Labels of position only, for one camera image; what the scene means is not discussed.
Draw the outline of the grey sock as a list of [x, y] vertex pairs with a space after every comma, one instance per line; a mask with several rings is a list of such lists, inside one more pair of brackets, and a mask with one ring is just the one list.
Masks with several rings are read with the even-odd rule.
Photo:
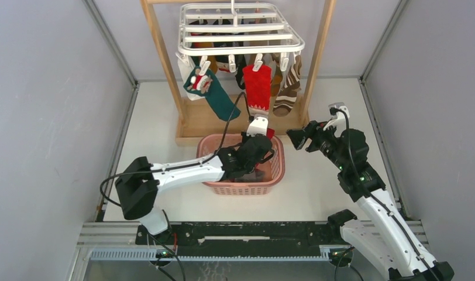
[[235, 179], [237, 183], [260, 183], [264, 182], [266, 172], [262, 170], [254, 170], [252, 173], [244, 174]]

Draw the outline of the pink plastic laundry basket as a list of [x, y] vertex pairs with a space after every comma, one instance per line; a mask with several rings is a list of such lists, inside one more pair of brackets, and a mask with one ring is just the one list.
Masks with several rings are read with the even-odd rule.
[[[211, 153], [218, 148], [222, 140], [222, 135], [212, 134], [202, 138], [197, 147], [197, 157], [202, 157]], [[242, 141], [240, 134], [228, 134], [225, 136], [223, 148], [237, 145]], [[245, 179], [226, 180], [221, 182], [204, 182], [210, 187], [215, 194], [226, 196], [258, 196], [269, 193], [272, 187], [278, 184], [285, 173], [285, 156], [284, 146], [282, 141], [273, 136], [271, 138], [272, 149], [274, 156], [267, 162], [258, 164], [254, 175], [254, 180], [251, 180], [252, 174], [245, 175]]]

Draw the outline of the white plastic clip hanger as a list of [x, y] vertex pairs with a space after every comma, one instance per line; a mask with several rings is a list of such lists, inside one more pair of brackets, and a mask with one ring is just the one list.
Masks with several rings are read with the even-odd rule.
[[207, 70], [209, 56], [226, 56], [229, 71], [236, 72], [236, 56], [253, 54], [255, 69], [264, 54], [276, 53], [280, 69], [290, 57], [301, 54], [305, 42], [280, 10], [265, 2], [191, 3], [180, 9], [177, 57], [189, 64], [201, 59]]

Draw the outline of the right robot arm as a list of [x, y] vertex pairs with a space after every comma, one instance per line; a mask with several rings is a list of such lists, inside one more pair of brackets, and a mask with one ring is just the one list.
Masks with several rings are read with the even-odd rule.
[[302, 129], [286, 131], [294, 148], [310, 141], [307, 152], [320, 151], [338, 169], [342, 190], [368, 216], [377, 235], [368, 233], [350, 210], [329, 216], [328, 238], [357, 249], [385, 280], [452, 280], [448, 262], [439, 262], [425, 248], [401, 216], [385, 183], [367, 161], [364, 133], [347, 128], [339, 137], [326, 122], [312, 121]]

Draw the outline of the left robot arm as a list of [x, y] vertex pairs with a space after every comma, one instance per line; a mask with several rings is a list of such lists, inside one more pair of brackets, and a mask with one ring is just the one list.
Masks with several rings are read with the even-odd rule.
[[149, 163], [147, 157], [139, 157], [115, 182], [123, 217], [139, 221], [153, 240], [165, 244], [173, 232], [165, 212], [155, 205], [157, 195], [195, 183], [234, 180], [250, 174], [273, 155], [271, 140], [258, 134], [237, 147], [219, 148], [212, 154], [183, 162]]

